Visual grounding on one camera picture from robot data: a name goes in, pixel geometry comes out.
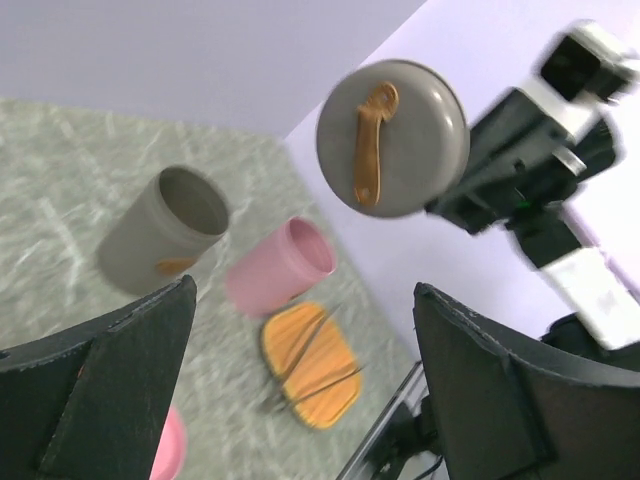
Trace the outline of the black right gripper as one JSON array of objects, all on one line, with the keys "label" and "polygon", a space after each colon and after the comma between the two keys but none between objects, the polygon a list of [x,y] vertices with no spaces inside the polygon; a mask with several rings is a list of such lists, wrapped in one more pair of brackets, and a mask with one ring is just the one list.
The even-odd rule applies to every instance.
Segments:
[{"label": "black right gripper", "polygon": [[424,210],[471,235],[511,216],[516,190],[573,136],[522,90],[512,88],[470,132],[466,169],[453,187]]}]

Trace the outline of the pink round lid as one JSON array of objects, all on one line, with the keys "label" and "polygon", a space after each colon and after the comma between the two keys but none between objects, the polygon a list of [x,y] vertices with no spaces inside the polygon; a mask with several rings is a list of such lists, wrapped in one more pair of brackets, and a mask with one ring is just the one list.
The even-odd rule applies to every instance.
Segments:
[{"label": "pink round lid", "polygon": [[175,480],[182,470],[187,453],[187,431],[178,410],[169,408],[150,480]]}]

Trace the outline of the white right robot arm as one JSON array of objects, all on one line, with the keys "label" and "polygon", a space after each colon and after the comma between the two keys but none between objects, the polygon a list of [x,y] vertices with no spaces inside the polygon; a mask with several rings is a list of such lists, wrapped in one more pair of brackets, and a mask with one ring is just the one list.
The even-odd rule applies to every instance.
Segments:
[{"label": "white right robot arm", "polygon": [[470,235],[501,225],[571,306],[547,342],[568,345],[570,330],[589,336],[594,358],[639,351],[639,290],[613,266],[569,211],[582,183],[613,167],[619,149],[598,114],[578,141],[521,89],[510,89],[472,127],[469,162],[459,183],[425,204]]}]

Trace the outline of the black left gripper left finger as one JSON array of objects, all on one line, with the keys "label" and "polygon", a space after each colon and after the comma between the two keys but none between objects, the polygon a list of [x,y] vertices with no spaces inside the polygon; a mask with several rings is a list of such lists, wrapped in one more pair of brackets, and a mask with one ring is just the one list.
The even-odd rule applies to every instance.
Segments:
[{"label": "black left gripper left finger", "polygon": [[4,479],[147,479],[196,310],[189,275],[1,353]]}]

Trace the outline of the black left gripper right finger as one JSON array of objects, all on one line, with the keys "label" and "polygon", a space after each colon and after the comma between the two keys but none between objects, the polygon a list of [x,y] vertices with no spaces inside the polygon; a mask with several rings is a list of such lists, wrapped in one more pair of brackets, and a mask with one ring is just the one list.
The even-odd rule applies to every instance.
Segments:
[{"label": "black left gripper right finger", "polygon": [[425,283],[413,316],[451,478],[638,477],[637,347],[578,356]]}]

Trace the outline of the grey round lid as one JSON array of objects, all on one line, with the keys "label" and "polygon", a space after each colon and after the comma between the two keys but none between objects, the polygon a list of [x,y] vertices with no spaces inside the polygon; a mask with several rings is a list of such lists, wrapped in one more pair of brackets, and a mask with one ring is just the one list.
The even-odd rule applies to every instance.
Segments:
[{"label": "grey round lid", "polygon": [[343,78],[325,101],[316,151],[328,186],[377,218],[420,211],[466,169],[470,132],[460,101],[434,70],[382,60]]}]

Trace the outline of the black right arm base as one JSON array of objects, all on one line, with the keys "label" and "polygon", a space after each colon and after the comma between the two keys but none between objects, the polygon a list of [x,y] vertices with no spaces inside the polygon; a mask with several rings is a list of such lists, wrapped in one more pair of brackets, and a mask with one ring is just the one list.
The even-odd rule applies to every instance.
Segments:
[{"label": "black right arm base", "polygon": [[411,479],[429,479],[443,463],[443,457],[435,452],[436,432],[425,422],[421,411],[418,416],[394,427],[393,447],[397,459],[409,459]]}]

